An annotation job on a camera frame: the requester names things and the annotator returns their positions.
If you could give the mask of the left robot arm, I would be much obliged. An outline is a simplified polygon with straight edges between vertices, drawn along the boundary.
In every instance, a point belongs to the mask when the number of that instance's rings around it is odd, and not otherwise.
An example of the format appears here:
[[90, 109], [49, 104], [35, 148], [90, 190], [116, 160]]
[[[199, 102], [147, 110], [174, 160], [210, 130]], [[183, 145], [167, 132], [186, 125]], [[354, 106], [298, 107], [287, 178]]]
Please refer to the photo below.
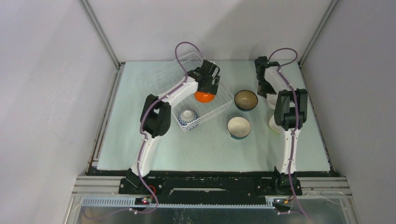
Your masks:
[[136, 194], [143, 194], [148, 188], [148, 182], [142, 177], [149, 174], [152, 160], [158, 142], [171, 125], [171, 110], [188, 96], [195, 92], [216, 95], [220, 81], [220, 68], [216, 63], [204, 60], [202, 65], [186, 71], [180, 82], [168, 91], [155, 96], [150, 94], [142, 110], [140, 119], [140, 134], [143, 135], [137, 162], [131, 166], [132, 172], [137, 175], [130, 182], [130, 189]]

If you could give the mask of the plain white bowl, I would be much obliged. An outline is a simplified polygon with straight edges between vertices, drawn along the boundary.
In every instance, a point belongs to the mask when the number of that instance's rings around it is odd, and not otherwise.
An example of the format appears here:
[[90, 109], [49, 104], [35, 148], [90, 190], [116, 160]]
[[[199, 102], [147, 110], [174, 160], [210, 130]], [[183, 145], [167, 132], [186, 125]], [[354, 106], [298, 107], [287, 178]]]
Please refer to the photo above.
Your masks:
[[267, 106], [274, 110], [276, 107], [276, 102], [277, 102], [277, 94], [267, 94], [266, 97], [266, 104]]

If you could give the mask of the orange bowl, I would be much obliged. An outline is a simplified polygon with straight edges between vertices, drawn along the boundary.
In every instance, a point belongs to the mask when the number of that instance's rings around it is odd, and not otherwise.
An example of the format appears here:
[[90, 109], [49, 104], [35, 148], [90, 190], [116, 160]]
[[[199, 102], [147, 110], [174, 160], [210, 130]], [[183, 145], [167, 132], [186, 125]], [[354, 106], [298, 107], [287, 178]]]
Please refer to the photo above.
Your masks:
[[200, 103], [209, 103], [215, 99], [214, 94], [197, 91], [194, 93], [194, 98]]

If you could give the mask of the dark blue floral bowl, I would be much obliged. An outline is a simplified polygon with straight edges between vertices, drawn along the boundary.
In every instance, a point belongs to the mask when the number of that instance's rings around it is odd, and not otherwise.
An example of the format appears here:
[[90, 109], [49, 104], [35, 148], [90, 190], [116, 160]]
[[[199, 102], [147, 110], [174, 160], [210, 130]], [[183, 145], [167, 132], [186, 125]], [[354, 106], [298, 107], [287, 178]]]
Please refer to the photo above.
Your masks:
[[234, 104], [239, 110], [248, 112], [258, 105], [258, 97], [250, 90], [240, 90], [234, 96]]

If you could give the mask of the teal bowl white dots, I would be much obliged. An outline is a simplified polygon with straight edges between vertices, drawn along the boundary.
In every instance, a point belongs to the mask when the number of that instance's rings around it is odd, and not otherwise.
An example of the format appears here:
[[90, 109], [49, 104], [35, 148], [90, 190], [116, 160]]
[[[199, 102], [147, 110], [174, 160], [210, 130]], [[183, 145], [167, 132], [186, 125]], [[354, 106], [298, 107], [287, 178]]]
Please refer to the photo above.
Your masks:
[[242, 140], [250, 134], [251, 124], [246, 118], [233, 117], [228, 121], [227, 130], [233, 139]]

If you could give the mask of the lime green square bowl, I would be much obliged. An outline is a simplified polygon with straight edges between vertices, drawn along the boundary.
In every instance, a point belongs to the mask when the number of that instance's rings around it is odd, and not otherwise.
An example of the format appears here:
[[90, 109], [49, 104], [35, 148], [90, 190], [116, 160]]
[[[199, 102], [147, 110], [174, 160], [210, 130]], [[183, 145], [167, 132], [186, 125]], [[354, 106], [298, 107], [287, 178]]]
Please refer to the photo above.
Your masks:
[[271, 118], [270, 118], [270, 120], [269, 120], [269, 127], [270, 127], [272, 130], [274, 130], [275, 132], [277, 132], [277, 133], [280, 133], [280, 131], [281, 131], [281, 129], [282, 129], [280, 126], [278, 126], [278, 125], [276, 124], [274, 115], [272, 115]]

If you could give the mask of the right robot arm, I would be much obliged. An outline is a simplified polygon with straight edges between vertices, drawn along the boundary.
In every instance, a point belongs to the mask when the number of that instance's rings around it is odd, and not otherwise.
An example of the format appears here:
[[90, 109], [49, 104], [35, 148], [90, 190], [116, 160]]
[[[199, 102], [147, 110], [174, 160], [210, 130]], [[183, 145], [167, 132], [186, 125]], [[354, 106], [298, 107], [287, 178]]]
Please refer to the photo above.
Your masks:
[[280, 63], [266, 56], [254, 60], [257, 94], [266, 99], [274, 111], [269, 126], [280, 133], [283, 154], [278, 159], [276, 171], [282, 175], [296, 172], [297, 141], [308, 116], [308, 92], [294, 88], [282, 74]]

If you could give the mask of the blue white patterned bowl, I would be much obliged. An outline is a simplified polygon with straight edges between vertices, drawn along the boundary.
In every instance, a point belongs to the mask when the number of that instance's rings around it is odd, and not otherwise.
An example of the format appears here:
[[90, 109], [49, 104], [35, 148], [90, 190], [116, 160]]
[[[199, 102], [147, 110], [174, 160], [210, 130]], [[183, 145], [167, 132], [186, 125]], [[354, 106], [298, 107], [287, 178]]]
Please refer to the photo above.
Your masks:
[[189, 131], [198, 126], [196, 122], [198, 118], [199, 115], [195, 110], [185, 109], [178, 114], [177, 121], [183, 131]]

